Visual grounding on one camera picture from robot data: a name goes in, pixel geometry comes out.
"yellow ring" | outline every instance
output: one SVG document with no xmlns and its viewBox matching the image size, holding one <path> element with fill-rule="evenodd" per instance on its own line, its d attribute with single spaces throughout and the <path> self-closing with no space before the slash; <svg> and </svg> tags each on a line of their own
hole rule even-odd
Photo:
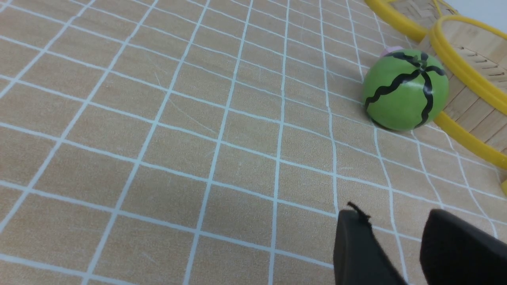
<svg viewBox="0 0 507 285">
<path fill-rule="evenodd" d="M 437 0 L 433 0 L 433 4 L 435 5 L 435 8 L 437 9 L 437 12 L 439 13 L 439 17 L 442 17 L 442 11 L 440 11 L 440 5 L 438 4 Z"/>
<path fill-rule="evenodd" d="M 452 13 L 454 14 L 459 14 L 458 11 L 456 11 L 456 9 L 454 9 L 453 7 L 451 7 L 451 5 L 447 4 L 446 2 L 442 1 L 442 0 L 439 0 L 439 2 L 441 4 L 443 4 L 445 7 L 447 7 L 447 9 L 451 10 Z"/>
<path fill-rule="evenodd" d="M 463 129 L 458 123 L 454 122 L 444 112 L 440 112 L 434 119 L 434 122 L 451 138 L 455 139 L 460 145 L 464 146 L 478 157 L 500 168 L 507 169 L 507 155 L 477 139 Z"/>
<path fill-rule="evenodd" d="M 471 91 L 477 94 L 477 96 L 484 99 L 488 104 L 495 107 L 504 115 L 507 115 L 507 95 L 466 63 L 466 61 L 452 48 L 451 44 L 445 38 L 442 30 L 442 23 L 449 20 L 462 21 L 475 25 L 490 31 L 503 39 L 507 39 L 507 34 L 479 21 L 457 15 L 444 16 L 440 18 L 428 32 L 431 46 L 442 63 L 468 88 L 470 88 Z M 477 139 L 472 134 L 468 133 L 444 112 L 440 112 L 434 122 L 442 128 L 444 132 L 477 156 L 500 168 L 507 169 L 507 155 L 497 151 Z"/>
<path fill-rule="evenodd" d="M 365 0 L 365 3 L 382 20 L 415 42 L 421 42 L 424 36 L 428 33 L 426 28 L 396 11 L 396 9 L 389 5 L 386 1 Z"/>
<path fill-rule="evenodd" d="M 477 96 L 507 116 L 507 95 L 500 88 L 489 82 L 484 76 L 471 67 L 447 41 L 442 30 L 444 21 L 460 21 L 475 25 L 479 28 L 507 40 L 507 34 L 474 19 L 458 15 L 449 15 L 440 18 L 428 32 L 431 46 L 439 56 L 442 63 Z"/>
</svg>

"wicker basket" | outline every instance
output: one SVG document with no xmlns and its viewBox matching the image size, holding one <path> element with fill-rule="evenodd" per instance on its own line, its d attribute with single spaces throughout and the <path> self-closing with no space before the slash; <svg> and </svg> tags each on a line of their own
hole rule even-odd
<svg viewBox="0 0 507 285">
<path fill-rule="evenodd" d="M 437 57 L 449 78 L 447 105 L 435 123 L 507 169 L 507 34 L 463 16 L 444 16 L 418 49 Z"/>
<path fill-rule="evenodd" d="M 440 17 L 457 14 L 457 11 L 443 0 L 365 0 L 365 2 L 382 20 L 418 43 Z"/>
</svg>

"toy watermelon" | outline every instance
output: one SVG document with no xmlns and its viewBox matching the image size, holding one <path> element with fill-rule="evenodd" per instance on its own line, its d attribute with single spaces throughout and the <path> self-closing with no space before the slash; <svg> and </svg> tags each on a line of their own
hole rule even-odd
<svg viewBox="0 0 507 285">
<path fill-rule="evenodd" d="M 449 80 L 436 58 L 402 49 L 381 57 L 368 71 L 363 103 L 377 124 L 407 131 L 431 122 L 448 94 Z"/>
</svg>

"green ball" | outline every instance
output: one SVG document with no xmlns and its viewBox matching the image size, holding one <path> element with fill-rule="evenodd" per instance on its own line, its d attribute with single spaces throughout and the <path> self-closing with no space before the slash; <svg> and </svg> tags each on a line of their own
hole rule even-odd
<svg viewBox="0 0 507 285">
<path fill-rule="evenodd" d="M 424 52 L 402 49 L 380 58 L 368 71 L 363 103 L 379 125 L 408 131 L 433 121 L 448 95 L 442 64 Z"/>
</svg>

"black stripe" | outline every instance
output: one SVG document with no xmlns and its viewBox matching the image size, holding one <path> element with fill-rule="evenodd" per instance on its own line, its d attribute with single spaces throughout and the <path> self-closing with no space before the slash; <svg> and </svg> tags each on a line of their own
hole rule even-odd
<svg viewBox="0 0 507 285">
<path fill-rule="evenodd" d="M 417 127 L 420 127 L 426 123 L 428 120 L 429 112 L 433 109 L 433 86 L 431 85 L 431 79 L 426 72 L 423 72 L 422 77 L 424 78 L 424 87 L 422 88 L 422 92 L 424 93 L 424 97 L 426 97 L 427 103 L 424 109 L 421 112 L 421 122 L 417 124 Z"/>
<path fill-rule="evenodd" d="M 392 56 L 394 58 L 404 60 L 415 67 L 421 67 L 421 65 L 419 63 L 414 62 L 414 56 L 406 55 L 403 52 L 391 52 L 391 53 L 386 54 L 384 57 L 386 57 L 386 56 Z"/>
<path fill-rule="evenodd" d="M 444 76 L 445 75 L 445 71 L 443 69 L 440 69 L 440 68 L 438 68 L 438 67 L 436 67 L 434 65 L 426 67 L 426 69 L 424 71 L 425 72 L 434 71 L 434 72 L 436 72 L 440 76 Z"/>
<path fill-rule="evenodd" d="M 414 72 L 412 72 L 410 74 L 403 73 L 403 74 L 396 76 L 396 78 L 394 78 L 394 80 L 391 82 L 391 85 L 380 86 L 379 88 L 377 88 L 377 90 L 375 90 L 375 94 L 372 97 L 366 98 L 365 110 L 368 110 L 368 106 L 370 105 L 370 103 L 375 103 L 376 101 L 378 101 L 378 99 L 380 99 L 380 96 L 387 95 L 387 94 L 393 92 L 401 84 L 407 83 L 409 81 L 416 79 L 420 74 L 421 74 L 421 71 L 419 71 L 419 70 L 414 70 Z"/>
</svg>

